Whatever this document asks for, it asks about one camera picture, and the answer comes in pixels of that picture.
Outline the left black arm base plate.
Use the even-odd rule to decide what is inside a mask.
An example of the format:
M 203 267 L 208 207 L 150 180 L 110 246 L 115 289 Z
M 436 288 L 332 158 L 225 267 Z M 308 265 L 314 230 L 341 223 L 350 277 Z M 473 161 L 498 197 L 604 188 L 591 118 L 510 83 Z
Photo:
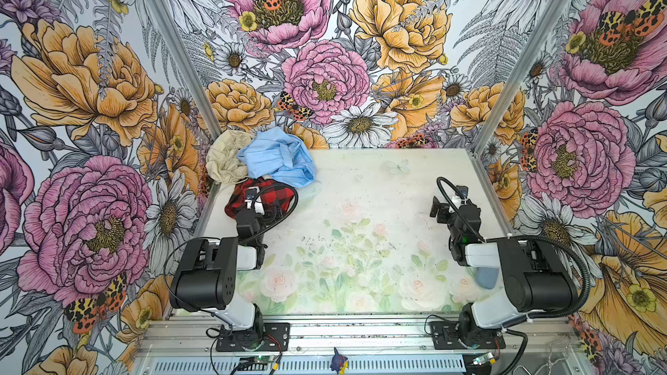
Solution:
M 216 352 L 286 352 L 288 350 L 291 325 L 288 323 L 265 323 L 241 331 L 224 333 L 215 343 Z

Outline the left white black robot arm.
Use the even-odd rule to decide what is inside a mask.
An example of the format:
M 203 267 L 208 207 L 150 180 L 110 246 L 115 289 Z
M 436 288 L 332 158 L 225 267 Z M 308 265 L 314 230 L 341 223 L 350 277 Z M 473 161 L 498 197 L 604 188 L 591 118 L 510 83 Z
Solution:
M 254 303 L 236 295 L 240 271 L 262 268 L 269 228 L 266 213 L 281 215 L 280 205 L 270 202 L 267 188 L 250 187 L 236 213 L 236 236 L 194 238 L 184 244 L 182 257 L 168 288 L 173 308 L 205 312 L 222 321 L 234 335 L 264 334 L 263 316 Z

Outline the red black plaid cloth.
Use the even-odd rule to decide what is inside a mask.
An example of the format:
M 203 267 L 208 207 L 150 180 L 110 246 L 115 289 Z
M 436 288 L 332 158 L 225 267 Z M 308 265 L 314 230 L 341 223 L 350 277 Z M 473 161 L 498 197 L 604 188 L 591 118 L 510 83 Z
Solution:
M 296 190 L 288 184 L 273 179 L 248 179 L 236 184 L 224 212 L 234 219 L 243 208 L 253 208 L 265 218 L 277 218 L 288 213 L 295 196 Z

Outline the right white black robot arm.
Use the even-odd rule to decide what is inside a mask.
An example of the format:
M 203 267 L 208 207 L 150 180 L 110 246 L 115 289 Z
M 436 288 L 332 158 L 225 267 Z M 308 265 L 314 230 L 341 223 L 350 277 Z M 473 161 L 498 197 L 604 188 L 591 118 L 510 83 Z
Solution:
M 501 278 L 498 291 L 468 303 L 457 321 L 445 320 L 434 340 L 452 347 L 493 347 L 513 326 L 535 319 L 566 317 L 585 305 L 592 274 L 581 257 L 547 236 L 517 235 L 486 240 L 480 233 L 481 210 L 465 186 L 445 177 L 436 185 L 430 215 L 449 231 L 448 248 L 461 267 L 490 269 Z

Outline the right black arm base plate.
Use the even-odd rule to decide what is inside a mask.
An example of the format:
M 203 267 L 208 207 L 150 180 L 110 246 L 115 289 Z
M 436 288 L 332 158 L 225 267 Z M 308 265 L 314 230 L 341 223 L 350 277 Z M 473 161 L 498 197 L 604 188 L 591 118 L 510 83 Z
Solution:
M 428 323 L 435 350 L 505 349 L 507 345 L 501 331 L 480 329 L 477 326 L 463 328 L 460 323 L 435 320 Z

